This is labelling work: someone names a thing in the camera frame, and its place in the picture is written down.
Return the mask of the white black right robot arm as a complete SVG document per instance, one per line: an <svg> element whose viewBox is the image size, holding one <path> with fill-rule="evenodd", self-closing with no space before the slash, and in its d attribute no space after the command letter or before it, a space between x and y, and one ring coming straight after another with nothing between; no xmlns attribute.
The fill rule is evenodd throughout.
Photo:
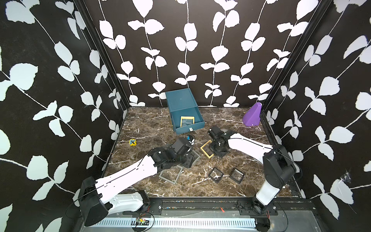
<svg viewBox="0 0 371 232"><path fill-rule="evenodd" d="M230 149L240 151L263 164L265 181L252 199L250 208L257 215L268 211L273 199L296 174L296 164L282 145L267 145L249 139L233 130L222 131L218 126L208 130L213 154L222 158Z"/></svg>

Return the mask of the yellow brooch box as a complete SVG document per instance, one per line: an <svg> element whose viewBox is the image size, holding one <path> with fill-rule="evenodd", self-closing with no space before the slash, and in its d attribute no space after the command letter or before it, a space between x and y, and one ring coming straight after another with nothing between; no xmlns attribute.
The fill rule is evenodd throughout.
<svg viewBox="0 0 371 232"><path fill-rule="evenodd" d="M181 116L180 127L189 126L195 123L195 117L193 116Z"/></svg>
<svg viewBox="0 0 371 232"><path fill-rule="evenodd" d="M210 148L212 140L207 141L204 145L201 146L202 153L208 158L211 159L214 156L214 152Z"/></svg>

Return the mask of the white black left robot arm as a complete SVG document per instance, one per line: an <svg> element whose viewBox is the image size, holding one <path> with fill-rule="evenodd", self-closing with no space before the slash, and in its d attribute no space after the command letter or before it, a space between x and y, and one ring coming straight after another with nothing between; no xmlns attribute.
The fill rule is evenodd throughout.
<svg viewBox="0 0 371 232"><path fill-rule="evenodd" d="M117 173L97 180L86 178L77 199L84 226L95 225L114 213L145 212L150 201L143 190L131 194L122 191L174 166L191 167L194 143L195 137L189 134L171 145L151 149L142 159Z"/></svg>

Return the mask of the teal three-drawer cabinet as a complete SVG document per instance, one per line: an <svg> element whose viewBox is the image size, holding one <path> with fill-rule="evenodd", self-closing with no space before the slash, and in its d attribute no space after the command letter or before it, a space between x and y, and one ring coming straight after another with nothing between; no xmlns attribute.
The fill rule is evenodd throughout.
<svg viewBox="0 0 371 232"><path fill-rule="evenodd" d="M190 88L168 91L165 95L175 133L184 134L204 128L205 121ZM195 123L180 127L181 116L193 116Z"/></svg>

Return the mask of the gray brooch box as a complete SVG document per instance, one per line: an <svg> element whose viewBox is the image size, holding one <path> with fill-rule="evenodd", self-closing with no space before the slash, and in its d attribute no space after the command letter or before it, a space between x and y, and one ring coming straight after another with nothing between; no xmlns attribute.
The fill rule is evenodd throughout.
<svg viewBox="0 0 371 232"><path fill-rule="evenodd" d="M183 167L177 165L177 166L172 167L170 169L162 170L159 174L159 178L168 182L168 183L171 183L171 184L175 185L175 184L177 184L178 179L179 179L182 171L183 171Z"/></svg>
<svg viewBox="0 0 371 232"><path fill-rule="evenodd" d="M192 155L192 160L191 160L190 167L194 166L195 163L200 159L200 155L195 150L192 150L191 155Z"/></svg>

